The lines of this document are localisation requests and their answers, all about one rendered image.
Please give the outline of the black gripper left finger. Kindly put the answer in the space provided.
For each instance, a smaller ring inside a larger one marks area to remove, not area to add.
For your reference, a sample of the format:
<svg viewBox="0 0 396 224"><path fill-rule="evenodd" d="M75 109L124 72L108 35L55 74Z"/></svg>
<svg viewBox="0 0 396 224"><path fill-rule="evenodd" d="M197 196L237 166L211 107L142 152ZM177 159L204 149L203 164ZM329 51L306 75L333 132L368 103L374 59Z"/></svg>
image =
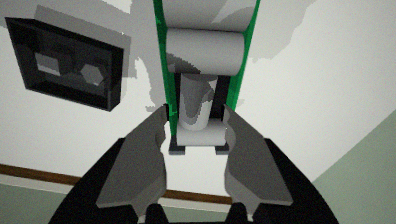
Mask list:
<svg viewBox="0 0 396 224"><path fill-rule="evenodd" d="M164 103L119 138L81 177L48 224L137 224L167 189L161 146L169 121ZM159 152L160 150L160 152ZM156 203L157 204L157 203Z"/></svg>

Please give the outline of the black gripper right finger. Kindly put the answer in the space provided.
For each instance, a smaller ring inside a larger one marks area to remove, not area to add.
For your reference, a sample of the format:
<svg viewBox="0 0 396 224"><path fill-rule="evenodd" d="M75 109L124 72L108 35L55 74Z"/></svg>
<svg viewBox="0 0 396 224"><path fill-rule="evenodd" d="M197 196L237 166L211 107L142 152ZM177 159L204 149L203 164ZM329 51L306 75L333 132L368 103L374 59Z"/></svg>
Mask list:
<svg viewBox="0 0 396 224"><path fill-rule="evenodd" d="M224 188L245 205L248 221L263 224L339 224L298 167L228 105L221 104L229 154Z"/></svg>

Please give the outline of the black open tray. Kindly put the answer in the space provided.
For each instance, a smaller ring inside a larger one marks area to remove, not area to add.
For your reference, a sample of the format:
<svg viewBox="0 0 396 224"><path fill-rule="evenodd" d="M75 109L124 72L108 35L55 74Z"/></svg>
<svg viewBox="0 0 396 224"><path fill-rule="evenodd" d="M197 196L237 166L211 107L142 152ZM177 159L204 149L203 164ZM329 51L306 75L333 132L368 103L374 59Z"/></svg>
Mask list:
<svg viewBox="0 0 396 224"><path fill-rule="evenodd" d="M108 112L120 103L124 49L35 19L5 21L27 90ZM38 70L34 53L49 50L71 56L73 72L57 76ZM99 86L87 83L81 74L90 62L104 65L108 72Z"/></svg>

